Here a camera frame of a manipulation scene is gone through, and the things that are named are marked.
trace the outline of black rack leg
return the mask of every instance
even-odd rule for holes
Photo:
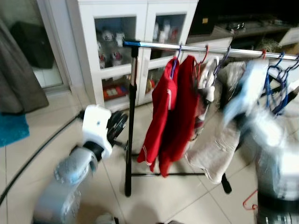
[[[132,178],[132,139],[133,139],[133,122],[135,112],[135,98],[137,87],[130,85],[130,110],[129,110],[129,140],[127,146],[126,157],[126,182],[125,182],[125,194],[127,197],[131,196],[131,178]]]
[[[135,99],[137,92],[136,75],[138,64],[138,48],[132,48],[132,72],[131,84],[129,87],[130,110],[129,110],[129,140],[126,150],[126,177],[125,177],[125,195],[131,196],[132,191],[132,141],[133,141],[133,127],[134,127],[134,113],[135,113]]]
[[[230,194],[232,192],[232,188],[230,186],[230,183],[228,182],[228,180],[226,179],[225,174],[222,175],[222,180],[221,180],[224,192],[227,194]]]

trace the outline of cabinet handle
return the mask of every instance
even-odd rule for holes
[[[149,72],[149,63],[150,60],[148,58],[145,58],[143,61],[144,64],[144,69],[143,69],[143,76],[147,77],[148,76],[148,72]]]

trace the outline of figurine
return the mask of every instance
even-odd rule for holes
[[[118,66],[121,65],[122,62],[122,55],[120,52],[113,52],[111,55],[112,58],[112,65],[113,66]]]
[[[102,49],[101,43],[99,41],[97,41],[97,44],[98,44],[98,52],[100,52]]]
[[[165,32],[164,31],[160,31],[159,43],[164,43],[164,42],[165,42]]]
[[[113,34],[109,31],[109,30],[105,30],[103,31],[102,33],[102,38],[105,40],[105,41],[112,41],[114,36]]]
[[[100,59],[100,68],[104,69],[105,68],[106,58],[103,54],[99,54],[99,59]]]
[[[155,28],[154,28],[153,40],[158,39],[158,33],[159,33],[159,24],[156,22],[155,23]]]
[[[122,40],[125,38],[124,33],[116,33],[116,42],[119,47],[122,47]]]
[[[169,32],[170,32],[170,21],[169,20],[164,20],[164,33],[165,33],[165,40],[168,40]]]

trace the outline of white cabinet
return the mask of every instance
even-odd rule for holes
[[[149,2],[145,41],[185,44],[193,20],[197,1],[172,3]],[[150,102],[151,93],[158,83],[173,51],[144,49],[139,85],[138,104]]]
[[[68,0],[86,92],[92,103],[128,108],[131,50],[122,38],[185,44],[197,0]],[[139,49],[136,104],[151,92],[175,52]]]

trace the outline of black cable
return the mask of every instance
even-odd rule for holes
[[[2,202],[4,201],[5,197],[7,196],[9,190],[11,189],[11,187],[14,185],[14,183],[17,181],[17,179],[19,178],[19,176],[25,171],[25,169],[27,168],[27,166],[33,161],[33,159],[59,134],[61,133],[68,125],[70,125],[74,120],[76,120],[77,118],[79,119],[83,119],[84,118],[84,111],[80,111],[79,114],[77,114],[75,117],[73,117],[72,119],[70,119],[65,125],[63,125],[58,131],[56,131],[56,133],[54,133],[51,137],[48,138],[48,140],[46,140],[42,146],[40,146],[34,153],[33,155],[27,160],[27,162],[22,166],[22,168],[18,171],[18,173],[13,177],[13,179],[11,180],[11,182],[8,184],[8,186],[5,188],[5,190],[3,191],[3,193],[1,194],[0,197],[0,206],[2,204]]]

